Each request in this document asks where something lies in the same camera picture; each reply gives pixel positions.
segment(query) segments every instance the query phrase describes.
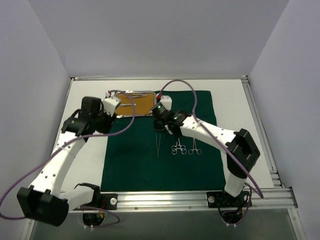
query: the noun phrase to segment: gray wall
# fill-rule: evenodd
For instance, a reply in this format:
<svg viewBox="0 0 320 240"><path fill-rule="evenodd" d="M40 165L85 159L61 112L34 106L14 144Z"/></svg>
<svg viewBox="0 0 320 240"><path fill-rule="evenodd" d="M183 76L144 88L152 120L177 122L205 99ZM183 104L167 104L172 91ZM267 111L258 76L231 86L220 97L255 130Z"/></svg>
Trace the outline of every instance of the gray wall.
<svg viewBox="0 0 320 240"><path fill-rule="evenodd" d="M70 79L27 0L0 1L0 194L48 157ZM28 186L27 179L19 186ZM1 213L22 216L12 191ZM24 220L0 219L1 239L15 240Z"/></svg>
<svg viewBox="0 0 320 240"><path fill-rule="evenodd" d="M249 76L277 168L319 239L320 1L290 0Z"/></svg>
<svg viewBox="0 0 320 240"><path fill-rule="evenodd" d="M241 77L288 0L29 0L77 76Z"/></svg>

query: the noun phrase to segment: orange pad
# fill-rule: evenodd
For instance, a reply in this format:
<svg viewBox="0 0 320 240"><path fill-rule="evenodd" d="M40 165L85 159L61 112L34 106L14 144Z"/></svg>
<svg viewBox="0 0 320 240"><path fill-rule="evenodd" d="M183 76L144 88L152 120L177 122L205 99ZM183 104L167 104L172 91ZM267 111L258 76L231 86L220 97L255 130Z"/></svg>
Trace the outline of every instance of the orange pad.
<svg viewBox="0 0 320 240"><path fill-rule="evenodd" d="M135 115L136 116L152 116L150 109L156 104L154 92L130 92L135 105ZM121 104L131 104L129 98L125 94L117 94L117 98L121 99ZM131 105L119 106L116 109L117 115L122 115L124 117L132 117L134 113L133 107Z"/></svg>

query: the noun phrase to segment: white table surface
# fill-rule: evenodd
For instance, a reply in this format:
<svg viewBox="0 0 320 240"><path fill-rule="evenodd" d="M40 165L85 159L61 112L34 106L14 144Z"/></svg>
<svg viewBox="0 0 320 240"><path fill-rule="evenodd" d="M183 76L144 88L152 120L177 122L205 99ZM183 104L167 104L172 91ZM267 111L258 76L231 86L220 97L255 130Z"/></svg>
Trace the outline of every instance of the white table surface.
<svg viewBox="0 0 320 240"><path fill-rule="evenodd" d="M104 98L108 90L158 91L169 80L79 80L71 84L66 101L60 129L63 122L81 106L84 96ZM192 79L187 80L195 90L211 92L213 108L217 125L224 129L238 131L248 130L261 156L251 170L251 175L260 188L273 188L273 182L267 166L265 154L254 124L248 101L240 79ZM182 82L174 82L167 86L168 91L189 91L189 87ZM102 173L105 163L107 137L90 138L74 159L62 184L61 191L72 190L78 183L91 183L101 186ZM221 153L224 176L229 175L227 157Z"/></svg>

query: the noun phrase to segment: metal frame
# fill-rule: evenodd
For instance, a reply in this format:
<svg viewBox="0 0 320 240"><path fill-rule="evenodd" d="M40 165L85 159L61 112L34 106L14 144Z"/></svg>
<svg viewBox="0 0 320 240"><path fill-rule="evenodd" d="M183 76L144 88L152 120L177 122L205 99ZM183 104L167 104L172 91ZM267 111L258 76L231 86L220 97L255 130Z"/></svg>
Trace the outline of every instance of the metal frame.
<svg viewBox="0 0 320 240"><path fill-rule="evenodd" d="M155 80L154 77L75 77L73 81L102 81L102 80ZM275 161L268 143L267 135L258 114L256 104L251 92L247 76L241 79L243 89L249 104L262 150L265 153L274 188L262 189L264 199L256 193L252 194L252 207L250 210L261 209L287 209L292 222L292 227L298 240L305 240L305 234L297 211L297 203L293 190L285 188L281 183ZM217 211L208 208L207 192L213 191L150 191L150 192L117 192L117 210L115 212L173 212L173 211ZM96 211L71 211L71 214L79 212L91 213ZM27 240L31 236L34 220L27 220L21 233L21 238Z"/></svg>

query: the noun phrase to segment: surgical scissors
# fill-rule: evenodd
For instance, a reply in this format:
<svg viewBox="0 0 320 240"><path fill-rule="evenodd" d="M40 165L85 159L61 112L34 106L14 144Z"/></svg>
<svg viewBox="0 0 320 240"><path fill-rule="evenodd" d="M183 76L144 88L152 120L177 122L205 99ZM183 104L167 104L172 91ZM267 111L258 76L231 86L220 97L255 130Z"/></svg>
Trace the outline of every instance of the surgical scissors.
<svg viewBox="0 0 320 240"><path fill-rule="evenodd" d="M126 106L132 106L131 103L125 103L125 104L120 104L120 107L126 107Z"/></svg>
<svg viewBox="0 0 320 240"><path fill-rule="evenodd" d="M196 152L196 154L201 155L202 151L201 149L197 149L197 145L196 145L196 139L193 139L193 144L192 144L192 149L188 150L188 154L192 155L194 154L194 152Z"/></svg>
<svg viewBox="0 0 320 240"><path fill-rule="evenodd" d="M148 96L147 94L139 94L139 93L129 93L128 94L132 99L143 98Z"/></svg>
<svg viewBox="0 0 320 240"><path fill-rule="evenodd" d="M171 147L171 153L173 155L176 155L178 153L178 150L180 150L183 155L187 154L186 146L181 145L180 138L178 138L178 140L175 142L175 145Z"/></svg>
<svg viewBox="0 0 320 240"><path fill-rule="evenodd" d="M158 134L155 134L156 155L158 158L159 158L159 151L160 151L160 139L161 139L161 134L159 134L159 144L158 144Z"/></svg>

